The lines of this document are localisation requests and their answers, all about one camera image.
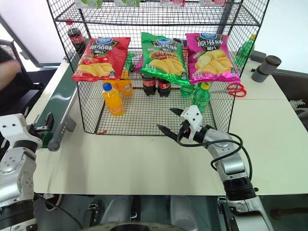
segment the cable connector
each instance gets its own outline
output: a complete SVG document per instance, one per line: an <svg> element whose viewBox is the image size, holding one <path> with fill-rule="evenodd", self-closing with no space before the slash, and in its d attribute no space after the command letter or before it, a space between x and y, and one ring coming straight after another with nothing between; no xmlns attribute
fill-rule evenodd
<svg viewBox="0 0 308 231"><path fill-rule="evenodd" d="M184 131L188 130L190 126L190 123L188 122L187 119L185 119L182 123L181 123L181 128L180 128L180 132L184 133Z"/></svg>

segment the scissors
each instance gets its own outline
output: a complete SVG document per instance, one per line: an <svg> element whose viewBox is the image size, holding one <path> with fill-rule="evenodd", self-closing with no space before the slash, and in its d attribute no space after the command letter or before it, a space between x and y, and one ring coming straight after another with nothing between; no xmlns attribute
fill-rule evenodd
<svg viewBox="0 0 308 231"><path fill-rule="evenodd" d="M235 97L244 97L247 94L247 91L244 88L243 84L236 84L231 83L227 86L226 90L217 90L212 93L224 93L227 92L229 95L235 96Z"/></svg>

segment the gray thermos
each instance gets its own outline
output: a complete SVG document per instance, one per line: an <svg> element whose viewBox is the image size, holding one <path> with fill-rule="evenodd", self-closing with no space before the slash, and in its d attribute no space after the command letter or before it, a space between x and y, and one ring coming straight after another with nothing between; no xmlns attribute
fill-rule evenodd
<svg viewBox="0 0 308 231"><path fill-rule="evenodd" d="M269 55L265 58L261 65L256 68L251 78L255 82L262 83L267 78L267 76L272 74L277 69L280 64L280 58L274 55Z"/></svg>

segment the white wall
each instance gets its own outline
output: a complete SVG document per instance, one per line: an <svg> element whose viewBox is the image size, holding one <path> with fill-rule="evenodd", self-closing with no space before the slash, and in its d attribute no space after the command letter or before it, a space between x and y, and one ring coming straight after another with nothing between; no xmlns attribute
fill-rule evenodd
<svg viewBox="0 0 308 231"><path fill-rule="evenodd" d="M13 41L13 38L9 35L9 33L5 30L5 28L0 24L0 39L7 40L7 41ZM14 46L17 50L17 52L21 52L22 49L18 46L16 42L14 42ZM24 68L26 71L38 71L39 68L37 68L31 60L26 60L23 58L22 55L19 55L19 58L21 59L21 62L24 65Z"/></svg>
<svg viewBox="0 0 308 231"><path fill-rule="evenodd" d="M45 0L0 0L0 13L10 18L7 23L39 62L62 60L63 48ZM278 56L280 69L308 73L308 0L270 0L255 50Z"/></svg>
<svg viewBox="0 0 308 231"><path fill-rule="evenodd" d="M279 69L308 73L308 0L270 0L255 50L278 56Z"/></svg>
<svg viewBox="0 0 308 231"><path fill-rule="evenodd" d="M39 63L62 61L64 50L46 0L0 0L0 14Z"/></svg>

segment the hand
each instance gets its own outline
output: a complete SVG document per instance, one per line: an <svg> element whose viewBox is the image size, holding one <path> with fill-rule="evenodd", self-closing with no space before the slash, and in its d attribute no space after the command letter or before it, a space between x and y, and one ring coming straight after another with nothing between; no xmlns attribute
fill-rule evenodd
<svg viewBox="0 0 308 231"><path fill-rule="evenodd" d="M9 85L19 70L20 64L17 61L10 60L0 63L0 91L4 90L6 86Z"/></svg>

